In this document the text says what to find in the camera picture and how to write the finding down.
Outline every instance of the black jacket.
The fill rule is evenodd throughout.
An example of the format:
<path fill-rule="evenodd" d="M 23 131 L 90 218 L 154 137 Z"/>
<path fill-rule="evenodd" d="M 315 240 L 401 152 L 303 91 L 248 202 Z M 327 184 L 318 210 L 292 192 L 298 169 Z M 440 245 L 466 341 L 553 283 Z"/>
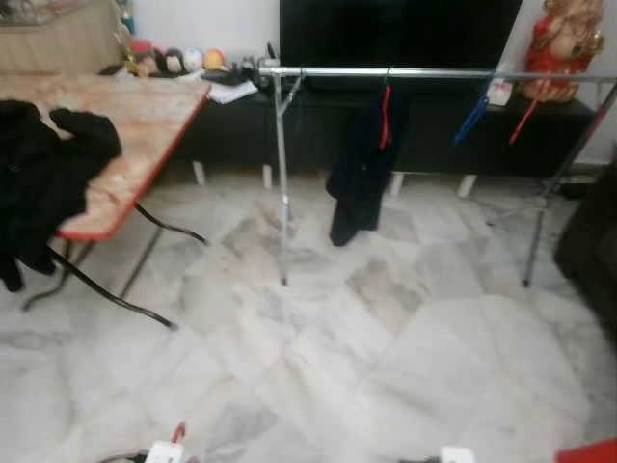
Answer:
<path fill-rule="evenodd" d="M 392 90 L 389 96 L 389 133 L 384 130 L 381 92 L 353 126 L 349 146 L 337 160 L 328 179 L 328 192 L 337 199 L 330 238 L 344 246 L 360 230 L 377 230 L 384 190 L 391 177 L 401 140 L 408 124 L 408 95 Z"/>
<path fill-rule="evenodd" d="M 11 291 L 23 286 L 16 259 L 53 273 L 47 241 L 85 210 L 88 182 L 121 153 L 107 118 L 67 109 L 50 117 L 72 138 L 61 140 L 34 104 L 0 100 L 0 279 Z"/>

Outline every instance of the tv stand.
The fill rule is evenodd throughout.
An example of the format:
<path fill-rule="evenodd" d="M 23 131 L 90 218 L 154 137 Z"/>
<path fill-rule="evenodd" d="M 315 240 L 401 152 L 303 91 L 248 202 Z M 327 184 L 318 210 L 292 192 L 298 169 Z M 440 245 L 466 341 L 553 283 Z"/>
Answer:
<path fill-rule="evenodd" d="M 289 169 L 329 170 L 346 150 L 351 125 L 379 90 L 308 88 L 285 114 Z M 430 81 L 404 85 L 411 93 L 409 127 L 394 168 L 401 173 L 551 177 L 593 118 L 577 100 L 538 106 L 513 147 L 508 140 L 529 101 L 514 94 L 490 107 L 460 147 L 454 135 L 486 87 L 483 82 Z M 208 102 L 176 148 L 176 156 L 206 166 L 272 166 L 277 144 L 274 102 L 260 92 L 228 105 Z"/>

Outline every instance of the statue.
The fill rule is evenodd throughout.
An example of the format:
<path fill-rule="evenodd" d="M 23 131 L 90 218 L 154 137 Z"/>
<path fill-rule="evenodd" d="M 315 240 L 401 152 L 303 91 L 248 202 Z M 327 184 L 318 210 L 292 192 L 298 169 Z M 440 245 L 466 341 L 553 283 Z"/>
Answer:
<path fill-rule="evenodd" d="M 547 0 L 547 17 L 533 28 L 533 41 L 525 57 L 528 72 L 574 74 L 585 72 L 604 48 L 597 29 L 603 17 L 603 0 Z M 576 82 L 536 80 L 523 82 L 521 92 L 537 101 L 567 102 L 575 97 Z"/>

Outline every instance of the clothes rack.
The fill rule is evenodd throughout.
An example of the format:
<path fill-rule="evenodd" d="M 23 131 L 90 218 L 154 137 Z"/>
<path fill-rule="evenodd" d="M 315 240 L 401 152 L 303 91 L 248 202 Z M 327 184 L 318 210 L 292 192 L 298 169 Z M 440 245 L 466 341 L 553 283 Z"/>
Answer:
<path fill-rule="evenodd" d="M 552 176 L 546 188 L 539 197 L 537 205 L 537 216 L 529 252 L 523 274 L 523 285 L 530 286 L 533 276 L 533 269 L 537 257 L 538 245 L 544 226 L 546 211 L 550 207 L 550 197 L 561 179 L 570 170 L 572 164 L 578 158 L 587 142 L 594 135 L 598 127 L 604 120 L 608 110 L 617 100 L 617 74 L 606 73 L 580 73 L 580 74 L 544 74 L 537 72 L 509 72 L 500 70 L 484 69 L 440 69 L 440 68 L 290 68 L 290 67 L 261 67 L 259 75 L 270 77 L 274 83 L 274 103 L 275 118 L 277 128 L 277 145 L 279 159 L 279 176 L 281 186 L 281 283 L 286 286 L 288 283 L 288 223 L 290 200 L 287 188 L 287 158 L 285 153 L 285 134 L 283 116 L 291 105 L 294 96 L 302 88 L 305 77 L 381 77 L 388 79 L 465 79 L 465 80 L 487 80 L 505 79 L 512 82 L 524 80 L 561 80 L 568 82 L 596 83 L 600 87 L 602 84 L 611 84 L 608 95 L 596 111 L 595 117 L 566 159 Z M 282 96 L 282 80 L 284 77 L 295 77 L 296 80 L 285 98 Z"/>

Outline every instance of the black tv screen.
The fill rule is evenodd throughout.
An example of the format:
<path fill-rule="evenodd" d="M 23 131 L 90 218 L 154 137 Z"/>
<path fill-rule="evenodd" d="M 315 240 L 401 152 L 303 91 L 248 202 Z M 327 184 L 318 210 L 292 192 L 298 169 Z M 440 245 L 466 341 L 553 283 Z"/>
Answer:
<path fill-rule="evenodd" d="M 522 0 L 281 0 L 285 66 L 494 68 Z"/>

